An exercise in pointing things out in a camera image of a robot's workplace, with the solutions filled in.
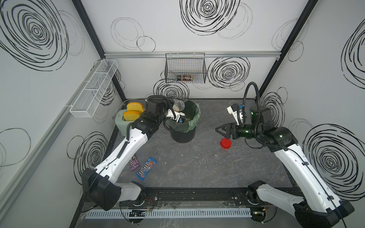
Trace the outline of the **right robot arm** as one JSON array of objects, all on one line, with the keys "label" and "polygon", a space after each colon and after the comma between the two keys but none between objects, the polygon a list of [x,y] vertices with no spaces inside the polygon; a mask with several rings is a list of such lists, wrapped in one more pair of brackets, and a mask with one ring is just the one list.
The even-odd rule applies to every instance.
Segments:
[{"label": "right robot arm", "polygon": [[233,104],[227,111],[233,123],[215,129],[227,140],[252,139],[269,148],[283,163],[302,196],[271,187],[258,180],[249,185],[246,197],[251,205],[272,204],[294,216],[303,228],[331,228],[355,211],[349,201],[341,200],[324,182],[304,155],[293,133],[286,127],[276,127],[270,109],[251,109],[251,123],[245,123],[245,106]]}]

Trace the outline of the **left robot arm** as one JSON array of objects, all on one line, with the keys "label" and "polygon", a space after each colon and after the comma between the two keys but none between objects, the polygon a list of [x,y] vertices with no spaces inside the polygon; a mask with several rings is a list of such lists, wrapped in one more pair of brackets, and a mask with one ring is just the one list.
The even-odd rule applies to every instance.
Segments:
[{"label": "left robot arm", "polygon": [[84,197],[105,211],[123,201],[140,201],[143,187],[139,184],[118,183],[117,180],[135,153],[159,129],[167,118],[176,118],[174,101],[165,96],[150,96],[146,110],[127,126],[124,140],[94,169],[87,168],[81,175]]}]

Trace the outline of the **red jar lid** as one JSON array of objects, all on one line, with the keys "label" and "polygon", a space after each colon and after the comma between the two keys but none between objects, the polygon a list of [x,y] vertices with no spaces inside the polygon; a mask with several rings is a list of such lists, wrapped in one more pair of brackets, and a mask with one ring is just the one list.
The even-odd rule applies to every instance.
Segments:
[{"label": "red jar lid", "polygon": [[232,142],[230,139],[227,139],[227,138],[223,138],[221,141],[220,141],[220,146],[221,148],[227,150],[227,149],[230,149],[231,146],[232,146]]}]

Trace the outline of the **clear oatmeal jar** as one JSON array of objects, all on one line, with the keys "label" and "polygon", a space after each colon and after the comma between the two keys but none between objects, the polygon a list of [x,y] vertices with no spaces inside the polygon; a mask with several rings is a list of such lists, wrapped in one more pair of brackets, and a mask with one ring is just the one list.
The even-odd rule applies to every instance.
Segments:
[{"label": "clear oatmeal jar", "polygon": [[175,112],[182,112],[185,109],[185,102],[183,100],[174,99],[173,110]]}]

